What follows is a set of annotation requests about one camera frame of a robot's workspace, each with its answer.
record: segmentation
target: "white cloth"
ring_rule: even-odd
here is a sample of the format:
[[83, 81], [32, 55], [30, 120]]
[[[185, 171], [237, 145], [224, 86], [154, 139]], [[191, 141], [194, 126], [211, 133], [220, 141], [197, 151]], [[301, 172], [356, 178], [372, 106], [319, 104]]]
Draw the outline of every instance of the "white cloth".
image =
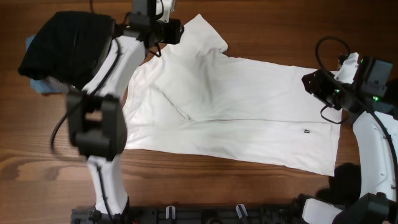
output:
[[[178, 45], [140, 66], [123, 111], [126, 149], [201, 154], [333, 175], [340, 125], [308, 94], [315, 70], [222, 54], [226, 42], [201, 15]], [[339, 121], [341, 112], [324, 115]]]

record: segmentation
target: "wooden surface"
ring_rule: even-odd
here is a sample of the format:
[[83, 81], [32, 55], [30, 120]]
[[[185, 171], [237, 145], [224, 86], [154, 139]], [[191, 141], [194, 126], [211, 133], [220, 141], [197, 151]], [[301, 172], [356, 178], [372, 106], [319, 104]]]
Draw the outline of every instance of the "wooden surface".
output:
[[[36, 94], [16, 70], [26, 37], [57, 11], [87, 11], [89, 6], [81, 0], [16, 2], [21, 4], [0, 4], [0, 223], [68, 223], [70, 210], [93, 205], [95, 193], [84, 164], [57, 161], [49, 153], [50, 133], [65, 112], [64, 98]], [[398, 64], [396, 2], [185, 0], [177, 3], [172, 17], [186, 23], [202, 14], [228, 43], [230, 57], [317, 68], [317, 40], [336, 35], [360, 54]], [[131, 3], [98, 1], [94, 8], [121, 22]], [[337, 44], [322, 48], [330, 69], [342, 51]], [[61, 128], [56, 145], [74, 154], [66, 130]], [[132, 205], [287, 203], [299, 193], [313, 195], [328, 185], [325, 176], [282, 166], [142, 150], [125, 151], [122, 157]], [[348, 125], [341, 130], [337, 165], [344, 162], [359, 164]]]

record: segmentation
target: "brown tabletop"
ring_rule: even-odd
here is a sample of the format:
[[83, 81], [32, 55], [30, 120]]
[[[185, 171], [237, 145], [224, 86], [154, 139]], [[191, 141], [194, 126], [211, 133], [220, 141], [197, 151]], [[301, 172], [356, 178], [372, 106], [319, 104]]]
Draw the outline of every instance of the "brown tabletop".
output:
[[[17, 73], [25, 39], [55, 12], [89, 10], [88, 1], [60, 2], [0, 1], [0, 223], [68, 223], [72, 208], [95, 203], [85, 165], [58, 161], [49, 152], [50, 134], [65, 112], [64, 96], [38, 95]], [[121, 22], [131, 3], [102, 0], [94, 8]], [[318, 68], [315, 44], [325, 35], [341, 37], [361, 55], [398, 64], [397, 8], [397, 1], [191, 0], [177, 1], [172, 17], [186, 23], [201, 14], [228, 43], [230, 57]], [[336, 43], [322, 47], [329, 69], [336, 68], [340, 52], [344, 48]], [[64, 125], [56, 146], [74, 154], [66, 131]], [[328, 186], [326, 176], [282, 166], [145, 150], [126, 150], [122, 158], [131, 205], [287, 203]], [[336, 165], [345, 162], [359, 164], [349, 125], [341, 130]]]

